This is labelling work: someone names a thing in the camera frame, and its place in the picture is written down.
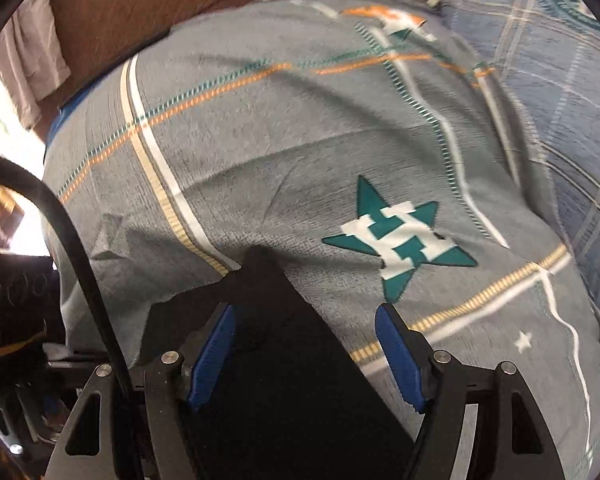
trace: white stripe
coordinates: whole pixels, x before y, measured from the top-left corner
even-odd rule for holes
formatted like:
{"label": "white stripe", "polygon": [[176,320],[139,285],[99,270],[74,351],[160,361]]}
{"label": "white stripe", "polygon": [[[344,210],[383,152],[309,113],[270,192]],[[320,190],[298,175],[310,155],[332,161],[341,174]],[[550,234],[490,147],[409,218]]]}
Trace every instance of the white stripe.
{"label": "white stripe", "polygon": [[491,116],[493,117],[493,122],[496,124],[496,131],[498,133],[498,136],[500,137],[502,149],[504,150],[504,155],[507,159],[507,165],[509,167],[511,177],[513,178],[513,182],[516,183],[516,186],[520,187],[520,175],[518,174],[518,167],[516,166],[516,163],[513,160],[511,143],[509,142],[509,137],[507,136],[506,126],[504,125],[504,122],[502,120],[502,114],[500,113],[500,109],[496,104],[496,99],[493,97],[493,92],[491,92],[491,88],[489,87],[487,79],[478,76],[476,76],[476,79],[478,80],[478,85],[480,85],[482,95],[484,95],[484,98],[487,101],[487,106],[489,107],[489,111],[491,112]]}
{"label": "white stripe", "polygon": [[579,261],[582,261],[582,259],[587,255],[590,248],[593,247],[593,244],[595,243],[595,241],[598,239],[599,236],[600,236],[600,218],[598,219],[598,222],[596,223],[596,227],[593,229],[593,231],[589,235],[589,239],[587,240],[587,243],[579,251],[579,254],[578,254]]}
{"label": "white stripe", "polygon": [[[525,10],[522,13],[522,18],[526,18],[529,15],[529,13],[534,8],[535,2],[536,2],[536,0],[528,0],[526,2]],[[509,67],[511,66],[513,57],[516,55],[516,51],[518,50],[518,45],[520,44],[520,40],[522,39],[522,34],[525,31],[527,23],[528,22],[521,20],[520,24],[518,25],[518,28],[516,29],[516,33],[513,37],[513,41],[511,42],[511,45],[509,46],[509,51],[507,52],[507,57],[505,58],[504,63],[502,65],[502,72],[500,73],[500,79],[502,81],[504,81],[507,78],[507,75],[509,75]]]}
{"label": "white stripe", "polygon": [[558,124],[558,121],[562,117],[562,112],[564,111],[564,107],[567,104],[568,94],[571,91],[571,85],[573,80],[576,77],[576,73],[578,72],[578,67],[581,63],[582,51],[584,50],[584,43],[581,42],[581,38],[584,37],[584,34],[580,34],[578,37],[578,46],[576,47],[576,52],[573,55],[573,60],[571,61],[571,66],[569,67],[569,71],[567,72],[567,77],[564,79],[564,83],[560,85],[562,88],[562,94],[560,95],[560,99],[558,99],[558,104],[555,107],[554,116],[551,118],[551,122],[549,123],[549,127],[547,128],[548,132],[548,140],[547,144],[551,145],[552,140],[554,140],[555,127]]}
{"label": "white stripe", "polygon": [[[527,72],[525,70],[520,70],[519,68],[515,68],[512,67],[512,70],[515,70],[516,72],[520,72],[523,73],[525,75],[531,76],[531,77],[536,77],[542,81],[545,81],[549,84],[553,84],[556,86],[560,86],[560,83],[552,81],[551,79],[545,78],[544,76],[538,75],[538,74],[533,74],[531,72]],[[597,110],[600,110],[600,105],[593,102],[592,100],[590,100],[587,97],[584,97],[584,95],[579,94],[578,92],[576,92],[573,88],[569,88],[568,89],[569,93],[576,96],[578,99],[582,99],[583,101],[589,103],[591,106],[597,108]],[[568,164],[570,164],[571,166],[573,166],[577,171],[579,171],[581,174],[583,174],[583,176],[585,176],[587,179],[589,179],[591,181],[591,183],[596,186],[598,188],[599,191],[596,192],[596,199],[595,202],[600,201],[600,183],[597,182],[596,180],[594,180],[589,173],[587,173],[586,171],[584,171],[581,167],[579,167],[577,164],[575,164],[572,160],[565,158],[565,156],[563,156],[560,152],[558,151],[554,151],[548,144],[546,144],[545,142],[542,142],[542,146],[544,147],[544,149],[546,150],[550,150],[551,152],[554,152],[555,155],[561,156],[565,162],[567,162]],[[580,241],[582,240],[582,237],[584,236],[584,233],[586,232],[586,230],[588,229],[589,225],[591,224],[591,221],[593,220],[593,217],[595,215],[596,212],[596,206],[595,205],[591,205],[589,207],[589,211],[587,212],[587,216],[585,217],[585,219],[582,221],[582,224],[580,225],[580,228],[578,229],[578,232],[576,232],[575,236],[573,237],[573,242],[572,245],[577,246],[579,245]]]}
{"label": "white stripe", "polygon": [[[137,117],[144,117],[145,111],[144,106],[142,105],[142,99],[140,97],[140,92],[138,91],[138,78],[136,77],[136,63],[138,62],[138,54],[136,54],[131,60],[131,69],[129,71],[129,88],[131,91],[131,99],[134,104],[134,108],[136,109]],[[240,265],[230,259],[228,256],[222,254],[218,249],[216,249],[209,238],[206,237],[204,230],[202,229],[202,225],[193,214],[189,203],[184,198],[180,186],[178,185],[176,178],[173,176],[171,172],[171,168],[167,164],[160,148],[158,147],[158,143],[155,142],[154,132],[151,130],[151,126],[147,122],[146,118],[142,119],[140,126],[142,128],[142,137],[144,138],[144,142],[146,143],[149,151],[151,152],[154,161],[158,167],[158,170],[162,173],[162,177],[165,180],[165,183],[169,187],[169,191],[175,200],[175,206],[179,209],[182,218],[191,229],[191,232],[196,238],[196,241],[200,245],[200,248],[205,251],[210,256],[215,257],[224,263],[229,269],[236,270],[240,268]]]}
{"label": "white stripe", "polygon": [[577,189],[586,198],[588,198],[589,201],[600,211],[600,204],[598,202],[596,202],[596,199],[594,199],[587,191],[585,191],[584,189],[582,189],[582,186],[580,184],[578,184],[575,180],[573,180],[569,175],[567,175],[566,173],[564,173],[563,170],[561,170],[557,166],[554,166],[552,163],[547,162],[546,160],[537,160],[537,162],[539,162],[540,164],[544,164],[546,167],[551,168],[552,170],[554,170],[555,173],[559,174],[564,180],[566,180],[575,189]]}
{"label": "white stripe", "polygon": [[[560,258],[550,269],[551,274],[557,274],[560,270],[563,270],[564,267],[571,261],[571,255],[569,253],[565,254]],[[434,330],[433,332],[426,335],[427,341],[429,344],[435,344],[447,337],[452,336],[453,334],[460,332],[463,328],[466,328],[471,323],[481,320],[483,317],[490,316],[495,312],[499,311],[503,306],[505,306],[509,301],[518,297],[520,294],[529,290],[534,284],[541,280],[541,273],[536,272],[532,274],[528,278],[525,278],[521,282],[515,284],[511,288],[507,289],[503,294],[498,296],[495,300],[490,301],[480,310],[476,312],[472,312],[471,314],[466,314],[465,316],[454,319],[453,321],[449,321],[441,328]],[[360,368],[363,374],[366,376],[372,375],[380,370],[383,370],[387,366],[387,361],[384,356],[376,359],[375,361],[371,361],[369,364],[364,365]]]}
{"label": "white stripe", "polygon": [[543,149],[545,149],[545,150],[547,150],[549,152],[552,152],[555,156],[559,156],[564,162],[566,162],[567,164],[569,164],[574,170],[576,170],[583,177],[585,177],[590,183],[592,183],[594,186],[596,186],[598,188],[599,192],[600,192],[600,183],[595,178],[593,178],[589,173],[587,173],[587,171],[585,171],[583,168],[581,168],[575,162],[573,162],[568,156],[566,156],[562,152],[559,152],[555,148],[552,148],[547,143],[542,142],[542,140],[539,140],[538,144],[540,144],[540,146]]}
{"label": "white stripe", "polygon": [[134,121],[134,113],[131,111],[131,104],[126,88],[126,75],[128,74],[128,71],[129,60],[127,59],[122,66],[122,72],[120,72],[120,101],[122,102],[122,114],[125,117],[125,123],[131,124]]}
{"label": "white stripe", "polygon": [[507,40],[509,39],[511,27],[513,27],[513,23],[516,21],[516,11],[519,9],[520,3],[522,3],[522,0],[513,0],[513,6],[511,7],[511,11],[507,17],[507,21],[505,22],[505,26],[502,29],[502,33],[500,34],[500,40],[498,41],[496,50],[493,53],[493,59],[491,62],[494,64],[499,64],[500,62],[500,57],[502,56],[504,48],[507,44]]}
{"label": "white stripe", "polygon": [[306,2],[304,0],[289,0],[292,4],[297,6],[309,6],[323,13],[328,18],[332,20],[337,20],[339,17],[339,13],[337,10],[332,9],[330,6],[322,4],[320,2]]}
{"label": "white stripe", "polygon": [[[382,33],[381,30],[379,30],[378,28],[375,28],[375,27],[371,27],[369,30],[374,35],[376,40],[378,40],[378,43],[382,47],[389,49],[392,46],[391,42],[387,39],[387,37]],[[393,49],[389,50],[388,53],[392,54],[394,56],[397,56],[397,52]],[[434,110],[429,105],[429,103],[427,103],[427,101],[425,101],[424,97],[420,93],[420,90],[416,86],[415,81],[411,77],[411,73],[409,72],[409,69],[407,68],[406,63],[404,63],[404,61],[401,59],[394,59],[394,60],[392,60],[392,63],[394,64],[396,70],[400,73],[400,76],[402,77],[404,83],[409,88],[409,92],[411,93],[411,95],[413,95],[414,99],[416,99],[416,101],[418,101],[421,106],[427,108],[427,110],[438,120],[438,122],[440,122],[442,131],[444,132],[445,137],[446,137],[446,143],[449,146],[449,152],[451,153],[451,158],[452,158],[452,160],[454,162],[454,166],[456,168],[456,177],[458,178],[458,187],[460,188],[460,194],[462,195],[464,202],[474,212],[474,214],[478,217],[480,222],[482,222],[482,224],[487,229],[487,231],[491,234],[491,236],[493,236],[501,246],[509,249],[509,244],[507,244],[507,241],[504,239],[504,236],[502,236],[500,231],[498,231],[496,229],[495,225],[493,225],[491,223],[491,220],[489,220],[483,214],[483,212],[478,209],[478,206],[475,205],[474,199],[471,197],[471,195],[469,195],[468,185],[467,185],[466,179],[464,177],[464,162],[462,161],[462,155],[460,153],[460,149],[458,148],[458,143],[456,141],[456,135],[455,135],[454,131],[452,130],[451,125],[437,110]]]}
{"label": "white stripe", "polygon": [[558,309],[555,302],[554,288],[551,285],[551,280],[549,279],[548,272],[542,269],[540,270],[540,275],[542,279],[542,286],[544,286],[544,292],[546,293],[546,298],[549,303],[549,310],[551,311],[552,316],[555,317],[558,323],[567,327],[567,329],[570,330],[571,335],[573,336],[573,361],[576,365],[576,370],[578,372],[580,384],[582,385],[582,392],[584,394],[587,412],[587,440],[584,448],[584,456],[588,458],[589,468],[591,468],[591,463],[593,462],[593,450],[591,449],[591,444],[589,442],[589,439],[591,437],[591,406],[589,399],[589,391],[587,390],[587,382],[584,380],[584,374],[582,373],[582,368],[580,367],[580,337],[578,336],[578,331],[573,327],[573,325],[567,323],[560,317],[560,314],[558,314]]}

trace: gray blanket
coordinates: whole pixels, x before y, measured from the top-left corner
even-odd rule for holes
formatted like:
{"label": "gray blanket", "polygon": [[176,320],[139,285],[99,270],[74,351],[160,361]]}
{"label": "gray blanket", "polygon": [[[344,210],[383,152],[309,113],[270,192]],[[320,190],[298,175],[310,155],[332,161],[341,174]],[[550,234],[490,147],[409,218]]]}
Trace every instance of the gray blanket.
{"label": "gray blanket", "polygon": [[[263,244],[410,433],[421,418],[374,335],[383,301],[465,363],[514,361],[566,477],[592,478],[600,324],[556,234],[534,136],[492,67],[435,17],[396,2],[276,0],[183,23],[115,69],[58,133],[45,181],[129,362],[152,303],[217,281]],[[68,342],[94,348],[48,240]],[[467,432],[454,478],[471,442]]]}

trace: teal stripe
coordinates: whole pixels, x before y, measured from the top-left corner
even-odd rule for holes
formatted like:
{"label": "teal stripe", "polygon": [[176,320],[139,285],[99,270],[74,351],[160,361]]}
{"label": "teal stripe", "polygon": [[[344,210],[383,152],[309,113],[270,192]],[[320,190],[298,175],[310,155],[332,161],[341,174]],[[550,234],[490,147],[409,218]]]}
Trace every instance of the teal stripe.
{"label": "teal stripe", "polygon": [[[399,48],[396,48],[395,50],[405,52],[409,49],[410,49],[410,47],[405,44]],[[338,54],[337,56],[328,57],[326,59],[319,59],[319,60],[312,59],[312,60],[301,61],[301,62],[296,63],[296,66],[298,68],[316,68],[316,67],[330,66],[333,64],[338,64],[343,61],[347,61],[347,60],[353,60],[353,59],[359,59],[361,57],[372,56],[373,54],[382,55],[384,52],[388,52],[388,51],[389,51],[389,49],[382,49],[382,48],[380,50],[374,49],[374,48],[362,48],[359,50],[353,50],[351,52],[344,52],[342,54]],[[249,63],[248,65],[244,66],[240,70],[237,70],[234,72],[229,72],[218,78],[205,81],[205,82],[201,83],[200,85],[196,86],[195,88],[191,88],[179,95],[176,95],[173,98],[168,99],[167,101],[163,102],[162,104],[158,105],[157,107],[149,110],[145,115],[140,116],[140,117],[136,118],[135,120],[133,120],[131,123],[127,123],[124,126],[120,127],[115,132],[113,132],[106,140],[104,140],[99,146],[96,146],[95,148],[93,148],[92,150],[89,150],[87,152],[87,154],[81,160],[80,164],[78,164],[78,166],[69,174],[69,177],[64,182],[64,184],[62,184],[62,186],[58,190],[57,196],[64,195],[64,193],[66,192],[68,187],[71,186],[71,184],[74,182],[74,180],[80,174],[80,172],[86,167],[90,158],[93,158],[94,156],[97,156],[97,155],[101,154],[102,152],[104,152],[117,139],[119,139],[121,136],[126,134],[130,129],[134,128],[135,126],[138,126],[138,124],[140,124],[143,120],[147,120],[152,117],[155,117],[156,115],[163,113],[165,110],[168,110],[169,108],[171,108],[183,101],[191,99],[192,97],[200,95],[200,94],[202,94],[208,90],[211,90],[213,88],[222,86],[223,84],[226,84],[228,82],[234,81],[234,80],[241,78],[247,74],[258,72],[259,70],[262,70],[262,69],[266,68],[267,66],[271,66],[272,64],[274,64],[274,63],[271,60],[256,61],[254,63]]]}
{"label": "teal stripe", "polygon": [[[366,28],[361,23],[356,24],[356,31],[363,38],[365,38],[366,42],[368,44],[370,44],[373,48],[376,48],[378,51],[380,51],[380,50],[387,51],[387,49],[383,48],[376,41],[376,38],[374,38],[371,35],[371,33],[369,33],[369,31],[366,30]],[[467,214],[469,215],[469,218],[472,220],[472,222],[478,228],[478,230],[481,232],[481,234],[483,234],[484,237],[486,237],[486,238],[491,238],[491,235],[487,232],[487,229],[484,228],[484,226],[478,220],[478,218],[476,217],[474,212],[471,211],[471,208],[469,208],[467,203],[464,201],[462,194],[460,193],[460,189],[459,189],[458,183],[456,181],[456,172],[454,171],[453,160],[451,158],[451,154],[449,153],[449,147],[446,143],[445,134],[442,131],[442,126],[440,125],[440,121],[429,110],[427,110],[424,106],[422,106],[419,102],[417,102],[416,99],[414,99],[413,96],[411,96],[407,92],[407,89],[404,86],[404,82],[402,81],[402,78],[400,78],[400,75],[398,74],[397,70],[395,69],[393,63],[391,61],[385,61],[383,64],[389,74],[389,77],[391,78],[391,81],[394,83],[395,89],[398,91],[398,93],[402,97],[402,100],[405,101],[411,108],[414,108],[414,110],[416,110],[417,113],[419,113],[424,118],[424,120],[426,120],[427,123],[429,123],[429,125],[433,129],[433,132],[435,133],[436,139],[440,146],[440,150],[442,151],[442,159],[443,159],[444,165],[445,165],[446,179],[449,183],[449,187],[451,188],[453,195],[461,203],[462,208],[467,212]]]}

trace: blue plaid fabric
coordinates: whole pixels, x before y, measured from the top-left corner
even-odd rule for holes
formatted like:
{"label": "blue plaid fabric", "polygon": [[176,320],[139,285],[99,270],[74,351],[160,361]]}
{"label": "blue plaid fabric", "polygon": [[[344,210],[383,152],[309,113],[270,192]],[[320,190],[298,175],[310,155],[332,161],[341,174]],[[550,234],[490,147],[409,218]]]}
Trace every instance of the blue plaid fabric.
{"label": "blue plaid fabric", "polygon": [[442,0],[447,26],[526,107],[600,315],[600,24],[581,0]]}

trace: blue fabric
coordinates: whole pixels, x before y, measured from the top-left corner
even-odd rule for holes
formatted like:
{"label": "blue fabric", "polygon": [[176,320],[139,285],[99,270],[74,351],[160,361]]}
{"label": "blue fabric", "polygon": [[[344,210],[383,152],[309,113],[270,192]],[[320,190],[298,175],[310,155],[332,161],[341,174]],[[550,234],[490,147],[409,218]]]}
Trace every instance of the blue fabric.
{"label": "blue fabric", "polygon": [[422,394],[420,369],[382,305],[376,310],[376,335],[402,398],[418,413],[424,413],[426,400]]}
{"label": "blue fabric", "polygon": [[60,110],[58,111],[58,115],[51,123],[51,126],[49,127],[49,133],[46,136],[45,157],[49,146],[51,146],[51,143],[56,138],[56,135],[58,134],[58,131],[60,130],[62,125],[66,122],[66,120],[74,112],[78,105],[86,99],[87,95],[90,94],[91,90],[96,88],[96,86],[102,80],[103,77],[104,75],[96,79],[96,81],[94,81],[93,83],[78,90],[78,92],[73,97],[71,97],[71,99],[69,99],[62,108],[60,108]]}
{"label": "blue fabric", "polygon": [[600,24],[581,0],[443,0],[443,15],[526,107],[600,310]]}
{"label": "blue fabric", "polygon": [[187,400],[195,412],[211,398],[234,335],[235,313],[229,305],[209,336],[191,374],[191,392]]}

